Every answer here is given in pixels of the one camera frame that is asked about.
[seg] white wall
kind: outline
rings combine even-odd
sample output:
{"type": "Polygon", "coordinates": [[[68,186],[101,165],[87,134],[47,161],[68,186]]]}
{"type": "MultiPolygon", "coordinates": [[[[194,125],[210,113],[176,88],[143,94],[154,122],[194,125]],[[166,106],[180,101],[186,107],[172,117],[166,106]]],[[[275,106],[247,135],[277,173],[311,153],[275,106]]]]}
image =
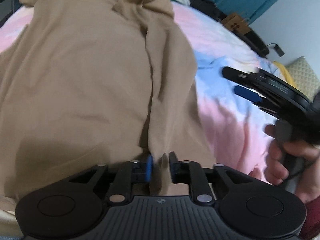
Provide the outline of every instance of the white wall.
{"type": "Polygon", "coordinates": [[[284,51],[280,58],[270,49],[269,60],[287,65],[305,56],[320,78],[320,0],[278,0],[250,27],[284,51]]]}

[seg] tie-dye bedsheet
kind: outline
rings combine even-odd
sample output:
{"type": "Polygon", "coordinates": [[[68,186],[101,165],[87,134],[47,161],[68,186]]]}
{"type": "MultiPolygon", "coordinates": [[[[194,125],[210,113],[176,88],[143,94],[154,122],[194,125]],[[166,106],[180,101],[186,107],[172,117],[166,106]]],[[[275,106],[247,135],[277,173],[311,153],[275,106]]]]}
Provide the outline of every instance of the tie-dye bedsheet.
{"type": "MultiPolygon", "coordinates": [[[[274,118],[233,94],[234,83],[221,76],[225,65],[242,71],[263,68],[279,75],[269,61],[250,48],[220,23],[201,12],[173,3],[175,22],[188,38],[196,56],[198,106],[212,154],[244,173],[254,167],[261,171],[270,140],[263,133],[274,118]]],[[[33,16],[33,8],[20,8],[0,29],[0,52],[9,47],[33,16]]]]}

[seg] cardboard box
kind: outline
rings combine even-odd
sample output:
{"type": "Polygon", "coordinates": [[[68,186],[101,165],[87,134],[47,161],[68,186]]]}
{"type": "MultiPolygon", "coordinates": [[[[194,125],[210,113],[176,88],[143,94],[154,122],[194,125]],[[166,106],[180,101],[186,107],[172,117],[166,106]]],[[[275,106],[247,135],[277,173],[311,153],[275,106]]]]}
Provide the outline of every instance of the cardboard box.
{"type": "Polygon", "coordinates": [[[236,30],[242,35],[245,35],[249,31],[251,31],[247,22],[237,13],[232,13],[224,18],[221,23],[225,26],[229,31],[236,30]]]}

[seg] brown garment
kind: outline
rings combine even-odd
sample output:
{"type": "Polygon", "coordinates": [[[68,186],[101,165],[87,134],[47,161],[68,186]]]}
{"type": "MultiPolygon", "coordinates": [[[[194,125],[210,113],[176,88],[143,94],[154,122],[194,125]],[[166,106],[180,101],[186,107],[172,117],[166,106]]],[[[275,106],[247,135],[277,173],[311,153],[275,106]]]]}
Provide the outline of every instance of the brown garment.
{"type": "Polygon", "coordinates": [[[168,194],[164,153],[212,166],[196,62],[169,0],[20,2],[35,11],[0,55],[0,209],[97,163],[148,151],[158,164],[154,194],[168,194]]]}

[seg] pillow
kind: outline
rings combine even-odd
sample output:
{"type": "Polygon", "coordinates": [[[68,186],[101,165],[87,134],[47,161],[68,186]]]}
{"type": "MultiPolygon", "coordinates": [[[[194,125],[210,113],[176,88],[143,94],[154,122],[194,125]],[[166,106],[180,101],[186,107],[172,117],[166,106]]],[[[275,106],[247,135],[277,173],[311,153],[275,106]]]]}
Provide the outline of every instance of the pillow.
{"type": "Polygon", "coordinates": [[[313,100],[320,87],[320,81],[306,61],[306,58],[300,57],[293,63],[287,65],[286,68],[297,84],[297,88],[310,100],[313,100]]]}

